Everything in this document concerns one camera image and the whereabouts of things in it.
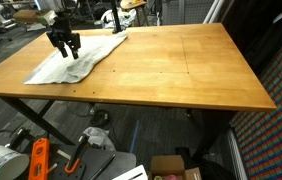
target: plastic bag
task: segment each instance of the plastic bag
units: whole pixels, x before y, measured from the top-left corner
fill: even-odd
[[[116,151],[114,144],[108,137],[109,131],[89,127],[83,133],[90,137],[88,140],[90,144],[97,144],[98,146],[104,147],[106,150]]]
[[[118,10],[118,17],[120,21],[120,25],[124,27],[129,27],[132,23],[132,21],[135,19],[136,16],[136,10],[132,9],[128,13],[122,12],[121,9]],[[113,15],[112,15],[112,10],[106,11],[102,17],[101,21],[105,22],[105,29],[113,28],[114,27],[114,20],[113,20]]]

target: tool handle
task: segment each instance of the tool handle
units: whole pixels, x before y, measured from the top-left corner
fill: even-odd
[[[67,173],[74,171],[76,168],[76,163],[78,162],[79,156],[80,156],[80,152],[82,151],[82,149],[85,147],[85,145],[88,142],[88,138],[86,135],[82,135],[79,139],[79,144],[76,145],[75,150],[72,152],[71,154],[71,158],[69,160],[69,163],[67,164],[67,166],[65,167],[65,171]]]
[[[72,167],[69,167],[70,162],[68,162],[68,164],[65,166],[64,171],[68,174],[72,174],[74,173],[75,169],[78,167],[80,163],[80,159],[78,158],[75,163],[72,165]]]
[[[32,148],[29,180],[47,180],[49,163],[49,139],[40,138]]]
[[[11,140],[9,148],[16,150],[25,139],[28,139],[31,143],[33,143],[33,136],[30,135],[30,131],[25,128],[21,128]]]

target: red object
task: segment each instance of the red object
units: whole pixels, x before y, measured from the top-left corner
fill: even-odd
[[[78,158],[78,159],[75,161],[74,165],[72,166],[72,169],[70,169],[70,170],[68,170],[68,166],[69,166],[69,162],[68,162],[68,164],[67,164],[67,165],[65,166],[65,168],[64,168],[64,171],[65,171],[66,173],[68,173],[68,174],[72,174],[72,173],[75,171],[75,169],[78,167],[79,162],[80,162],[80,159]]]
[[[40,138],[33,144],[29,180],[47,180],[49,139]]]

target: table top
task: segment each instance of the table top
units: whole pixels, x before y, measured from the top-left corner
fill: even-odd
[[[276,108],[222,24],[127,32],[128,38],[80,83],[24,85],[55,50],[41,35],[0,64],[0,96],[239,111]]]
[[[122,7],[122,9],[133,9],[133,8],[140,7],[140,6],[147,4],[147,2],[145,1],[137,1],[136,3],[129,4],[131,2],[132,0],[122,0],[120,2],[120,6]]]

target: black metal table frame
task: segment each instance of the black metal table frame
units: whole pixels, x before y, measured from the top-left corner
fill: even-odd
[[[61,142],[67,145],[74,145],[74,143],[59,132],[55,127],[53,127],[48,121],[46,121],[43,116],[49,110],[54,100],[50,100],[40,111],[40,113],[35,112],[26,103],[17,97],[3,97],[0,98],[12,106],[14,109],[18,110],[21,114],[31,120],[33,123],[49,132],[51,135],[59,139]],[[204,154],[209,152],[209,149],[219,137],[219,135],[226,130],[229,122],[235,115],[236,111],[226,111],[226,110],[202,110],[202,118],[204,122],[204,135],[196,149],[192,159],[199,161]]]

